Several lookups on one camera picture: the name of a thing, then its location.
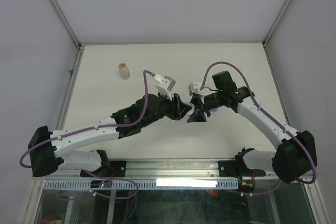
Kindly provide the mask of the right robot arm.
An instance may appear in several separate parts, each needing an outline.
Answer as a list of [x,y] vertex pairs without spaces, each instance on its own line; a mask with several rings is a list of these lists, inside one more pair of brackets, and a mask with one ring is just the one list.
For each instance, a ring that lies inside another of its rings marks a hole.
[[187,121],[205,122],[211,110],[225,106],[252,123],[274,147],[274,151],[243,148],[235,156],[235,171],[238,174],[247,175],[255,169],[274,172],[288,184],[312,171],[312,180],[316,179],[316,147],[309,131],[299,132],[278,121],[265,111],[247,87],[238,88],[229,72],[222,71],[212,78],[216,88],[209,95],[204,95],[201,83],[189,85],[190,103],[194,109]]

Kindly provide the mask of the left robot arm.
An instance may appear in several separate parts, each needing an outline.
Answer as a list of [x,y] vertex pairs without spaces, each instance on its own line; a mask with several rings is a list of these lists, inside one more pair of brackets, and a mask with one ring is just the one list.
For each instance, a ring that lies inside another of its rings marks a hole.
[[53,131],[46,125],[41,126],[28,144],[28,167],[35,177],[51,175],[59,169],[104,176],[110,170],[106,151],[83,152],[80,148],[139,134],[143,128],[164,117],[179,121],[192,111],[194,106],[184,103],[178,94],[171,98],[147,94],[131,106],[91,125]]

